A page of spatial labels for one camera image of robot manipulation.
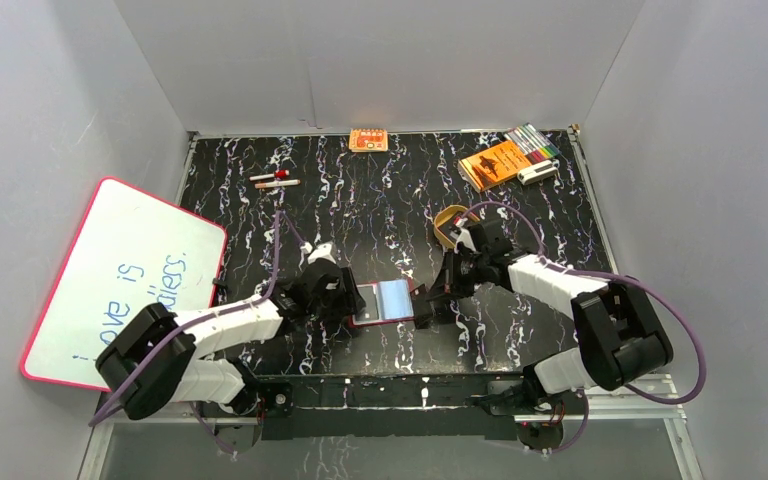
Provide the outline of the black VIP credit card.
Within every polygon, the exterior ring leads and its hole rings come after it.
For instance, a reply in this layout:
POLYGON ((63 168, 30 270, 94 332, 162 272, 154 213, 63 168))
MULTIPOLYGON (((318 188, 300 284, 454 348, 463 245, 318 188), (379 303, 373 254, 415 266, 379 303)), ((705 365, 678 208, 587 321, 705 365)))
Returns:
POLYGON ((381 309, 378 300, 378 285, 365 284, 358 287, 363 300, 363 306, 354 316, 355 325, 371 325, 381 320, 381 309))

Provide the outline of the red leather card holder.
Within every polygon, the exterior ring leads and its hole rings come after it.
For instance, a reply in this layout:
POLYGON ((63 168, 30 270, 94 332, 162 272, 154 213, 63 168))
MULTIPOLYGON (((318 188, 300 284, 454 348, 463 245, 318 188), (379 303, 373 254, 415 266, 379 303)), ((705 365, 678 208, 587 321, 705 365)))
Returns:
POLYGON ((410 291, 414 284, 410 279, 394 279, 367 284, 378 285, 378 300, 381 309, 381 320, 371 325, 355 325, 354 316, 350 316, 348 323, 353 328, 361 328, 389 323, 406 322, 413 320, 413 308, 411 306, 410 291))

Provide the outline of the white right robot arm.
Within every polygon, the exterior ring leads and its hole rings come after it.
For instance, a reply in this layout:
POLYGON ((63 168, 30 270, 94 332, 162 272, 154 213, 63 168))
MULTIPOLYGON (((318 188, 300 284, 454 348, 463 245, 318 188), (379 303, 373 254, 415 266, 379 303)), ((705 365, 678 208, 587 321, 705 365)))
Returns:
POLYGON ((460 217, 453 231, 454 246, 445 251, 434 283, 413 292, 418 318, 489 283, 534 297, 574 322, 576 347, 524 369, 514 391, 531 411, 550 413, 566 391, 616 390, 672 361, 672 344, 641 288, 566 271, 533 246, 517 246, 498 220, 460 217))

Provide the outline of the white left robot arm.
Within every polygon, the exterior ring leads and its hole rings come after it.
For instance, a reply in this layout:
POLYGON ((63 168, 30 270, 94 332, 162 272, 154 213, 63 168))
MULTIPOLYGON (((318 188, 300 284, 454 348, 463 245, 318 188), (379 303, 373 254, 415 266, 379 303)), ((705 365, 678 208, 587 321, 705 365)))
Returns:
POLYGON ((350 268, 318 259, 264 295, 202 310, 173 312, 148 304, 97 356, 95 368, 112 393, 93 418, 121 409, 131 420, 169 403, 210 402, 235 416, 257 407, 261 388, 238 360, 215 353, 286 335, 310 317, 342 321, 366 306, 350 268))

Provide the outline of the yellow oval tray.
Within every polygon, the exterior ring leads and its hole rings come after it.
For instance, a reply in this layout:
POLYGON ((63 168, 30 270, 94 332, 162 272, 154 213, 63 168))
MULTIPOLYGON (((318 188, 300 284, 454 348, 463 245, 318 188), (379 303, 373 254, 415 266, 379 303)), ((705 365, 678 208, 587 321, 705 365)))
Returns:
POLYGON ((480 218, 474 213, 467 213, 468 208, 462 205, 450 205, 445 207, 433 219, 433 233, 445 251, 454 251, 453 241, 449 237, 449 229, 455 225, 471 226, 480 222, 480 218))

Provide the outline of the orange white marker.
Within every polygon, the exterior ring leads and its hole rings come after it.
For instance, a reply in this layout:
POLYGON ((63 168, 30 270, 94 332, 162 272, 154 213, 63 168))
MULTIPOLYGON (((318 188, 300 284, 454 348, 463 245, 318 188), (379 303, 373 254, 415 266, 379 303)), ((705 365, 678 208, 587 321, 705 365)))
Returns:
POLYGON ((298 186, 300 184, 301 184, 301 181, 298 179, 289 179, 289 180, 272 180, 269 182, 260 182, 260 183, 256 183, 254 186, 256 189, 271 189, 271 188, 279 188, 279 187, 298 186))

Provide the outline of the red capped marker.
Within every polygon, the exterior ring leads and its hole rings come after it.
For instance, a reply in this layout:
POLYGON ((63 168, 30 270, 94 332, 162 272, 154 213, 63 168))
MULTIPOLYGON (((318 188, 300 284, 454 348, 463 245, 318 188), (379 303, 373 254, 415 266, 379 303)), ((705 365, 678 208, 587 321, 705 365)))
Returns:
POLYGON ((289 171, 286 169, 282 169, 282 170, 276 170, 274 172, 270 172, 267 174, 253 175, 249 177, 249 180, 252 182, 267 182, 267 181, 273 181, 273 180, 281 180, 281 179, 287 178, 288 175, 289 175, 289 171))

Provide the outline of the orange book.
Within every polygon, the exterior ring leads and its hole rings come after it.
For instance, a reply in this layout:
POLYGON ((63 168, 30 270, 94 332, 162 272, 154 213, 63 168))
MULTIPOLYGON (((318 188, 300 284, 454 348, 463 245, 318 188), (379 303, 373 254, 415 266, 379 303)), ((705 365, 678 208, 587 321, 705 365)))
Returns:
POLYGON ((531 165, 529 157, 510 140, 457 162, 461 176, 479 193, 513 179, 531 165))

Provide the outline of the white whiteboard eraser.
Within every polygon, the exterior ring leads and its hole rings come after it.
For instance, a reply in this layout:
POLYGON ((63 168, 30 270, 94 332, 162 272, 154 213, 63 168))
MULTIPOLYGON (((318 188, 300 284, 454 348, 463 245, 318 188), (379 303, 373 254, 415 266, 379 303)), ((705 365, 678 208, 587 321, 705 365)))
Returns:
POLYGON ((558 170, 550 160, 545 160, 520 170, 517 179, 522 185, 530 185, 551 178, 558 170))

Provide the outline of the small orange notepad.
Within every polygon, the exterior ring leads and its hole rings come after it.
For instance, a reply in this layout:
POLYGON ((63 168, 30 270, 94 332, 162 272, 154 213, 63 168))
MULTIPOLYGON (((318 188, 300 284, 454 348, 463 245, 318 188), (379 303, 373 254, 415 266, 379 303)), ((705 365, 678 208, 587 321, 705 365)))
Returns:
POLYGON ((388 132, 384 129, 352 129, 348 148, 352 152, 386 152, 388 132))

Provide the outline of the pack of coloured markers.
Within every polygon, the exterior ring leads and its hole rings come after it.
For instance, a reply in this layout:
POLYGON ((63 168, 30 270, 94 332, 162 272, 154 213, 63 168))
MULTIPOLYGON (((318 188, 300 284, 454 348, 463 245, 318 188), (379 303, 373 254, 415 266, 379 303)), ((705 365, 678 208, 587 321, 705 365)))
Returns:
POLYGON ((560 155, 560 150, 530 123, 509 129, 504 136, 513 142, 532 164, 552 160, 560 155))

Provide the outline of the pink framed whiteboard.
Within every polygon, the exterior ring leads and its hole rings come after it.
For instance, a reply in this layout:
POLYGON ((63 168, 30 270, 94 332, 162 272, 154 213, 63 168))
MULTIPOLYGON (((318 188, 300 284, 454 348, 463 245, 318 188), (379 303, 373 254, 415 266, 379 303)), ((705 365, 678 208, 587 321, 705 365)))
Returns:
POLYGON ((226 230, 114 177, 97 185, 20 361, 30 380, 103 391, 97 356, 146 305, 210 305, 226 230))

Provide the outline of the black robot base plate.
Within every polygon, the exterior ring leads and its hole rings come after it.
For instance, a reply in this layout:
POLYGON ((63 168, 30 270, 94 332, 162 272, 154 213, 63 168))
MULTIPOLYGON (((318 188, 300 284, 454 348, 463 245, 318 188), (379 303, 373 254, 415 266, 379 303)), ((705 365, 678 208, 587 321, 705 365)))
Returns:
POLYGON ((534 399, 518 373, 404 376, 260 376, 239 410, 195 410, 218 427, 251 423, 263 440, 309 437, 452 437, 559 446, 582 395, 534 399))

